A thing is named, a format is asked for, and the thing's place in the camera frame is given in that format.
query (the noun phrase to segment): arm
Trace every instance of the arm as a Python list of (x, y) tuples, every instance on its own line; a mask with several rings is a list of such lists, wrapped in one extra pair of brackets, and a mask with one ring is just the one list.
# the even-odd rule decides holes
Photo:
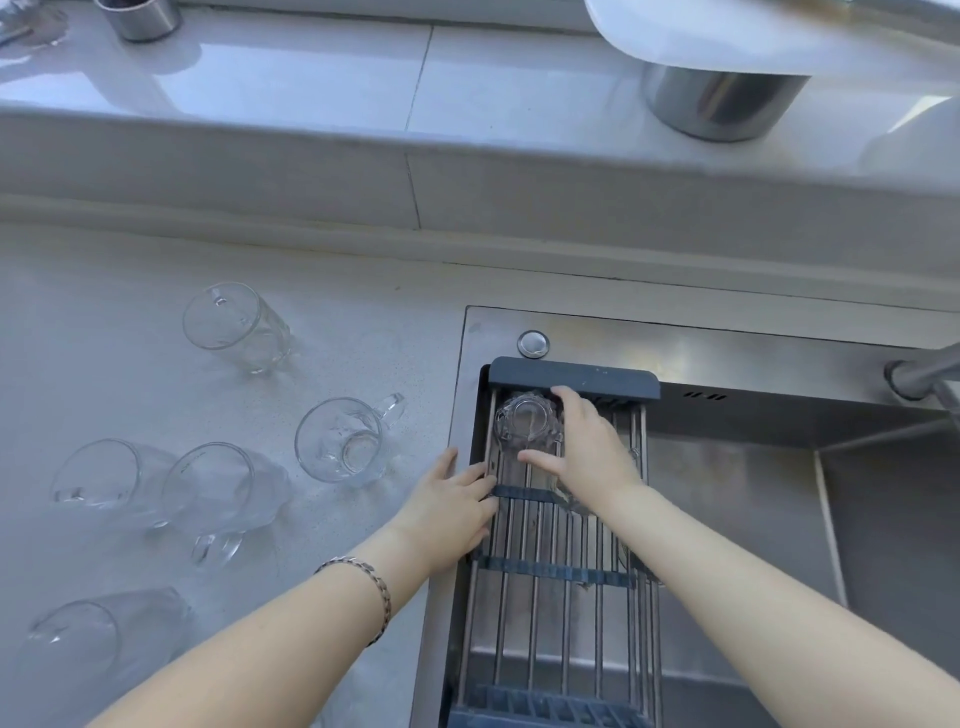
[[(482, 477), (481, 463), (445, 479), (455, 457), (446, 450), (400, 512), (349, 554), (386, 582), (395, 613), (487, 534), (496, 498), (482, 498), (493, 478)], [(190, 650), (90, 725), (309, 725), (382, 624), (373, 581), (331, 565)]]
[(784, 728), (960, 725), (960, 683), (889, 635), (688, 516), (639, 478), (572, 390), (557, 475), (684, 604)]

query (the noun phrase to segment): windowsill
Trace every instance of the windowsill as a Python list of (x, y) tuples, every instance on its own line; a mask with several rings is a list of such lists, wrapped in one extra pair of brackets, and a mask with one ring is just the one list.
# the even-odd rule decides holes
[(63, 6), (65, 42), (0, 50), (3, 108), (960, 193), (957, 99), (815, 80), (765, 139), (716, 145), (653, 118), (599, 37), (197, 8), (130, 45)]

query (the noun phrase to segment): glass mug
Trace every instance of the glass mug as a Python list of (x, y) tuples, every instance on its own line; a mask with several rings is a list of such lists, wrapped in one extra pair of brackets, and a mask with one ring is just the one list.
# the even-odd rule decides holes
[(493, 431), (511, 449), (552, 449), (562, 439), (557, 408), (536, 392), (524, 392), (500, 405)]
[(111, 512), (129, 528), (167, 523), (160, 490), (177, 456), (149, 445), (107, 438), (84, 445), (68, 457), (50, 488), (55, 503)]
[(183, 333), (248, 374), (269, 372), (290, 353), (290, 328), (243, 283), (217, 283), (195, 296), (183, 311)]
[(86, 725), (186, 647), (190, 608), (175, 589), (81, 599), (30, 627), (16, 653), (14, 725)]
[(294, 440), (297, 459), (308, 475), (323, 483), (373, 482), (387, 470), (387, 431), (405, 410), (400, 394), (374, 407), (351, 397), (323, 401), (300, 420)]
[(269, 525), (293, 496), (284, 468), (258, 452), (230, 443), (207, 443), (170, 469), (160, 495), (178, 531), (196, 539), (191, 558), (222, 566), (247, 531)]

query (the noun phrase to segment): speckled countertop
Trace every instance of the speckled countertop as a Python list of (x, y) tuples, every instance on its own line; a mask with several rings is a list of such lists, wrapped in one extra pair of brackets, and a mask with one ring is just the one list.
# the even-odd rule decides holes
[[(180, 330), (193, 294), (232, 279), (253, 286), (294, 332), (294, 353), (273, 376), (240, 376)], [(0, 559), (0, 657), (9, 660), (18, 631), (40, 609), (166, 584), (194, 607), (200, 638), (376, 529), (446, 444), (471, 304), (902, 346), (960, 338), (960, 316), (916, 309), (0, 227), (0, 511), (21, 526), (36, 519), (20, 528), (19, 547), (42, 562), (26, 569), (22, 556)], [(375, 402), (394, 391), (409, 406), (383, 480), (343, 490), (300, 469), (294, 431), (310, 406), (340, 395)], [(75, 448), (111, 436), (175, 453), (212, 440), (257, 449), (289, 470), (296, 494), (279, 522), (218, 573), (192, 570), (184, 544), (163, 534), (57, 548), (63, 534), (36, 514), (51, 478)], [(56, 558), (43, 561), (41, 546)], [(424, 602), (421, 591), (335, 695), (337, 728), (408, 725)]]

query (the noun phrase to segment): tile grout line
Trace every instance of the tile grout line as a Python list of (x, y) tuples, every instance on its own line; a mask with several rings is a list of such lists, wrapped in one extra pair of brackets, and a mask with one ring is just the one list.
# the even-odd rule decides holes
[(426, 39), (426, 48), (423, 49), (423, 60), (420, 62), (420, 73), (417, 74), (417, 84), (414, 86), (414, 97), (410, 100), (410, 111), (407, 113), (407, 123), (404, 125), (403, 130), (405, 132), (410, 130), (410, 120), (414, 115), (414, 104), (417, 102), (417, 92), (420, 90), (420, 79), (423, 78), (423, 69), (426, 67), (426, 56), (430, 52), (430, 43), (433, 42), (433, 29), (436, 26), (430, 26), (430, 35)]
[(410, 195), (414, 199), (414, 213), (417, 215), (417, 230), (423, 230), (420, 221), (420, 206), (417, 204), (417, 189), (414, 187), (414, 173), (410, 171), (410, 155), (403, 153), (403, 162), (407, 165), (407, 180), (410, 183)]

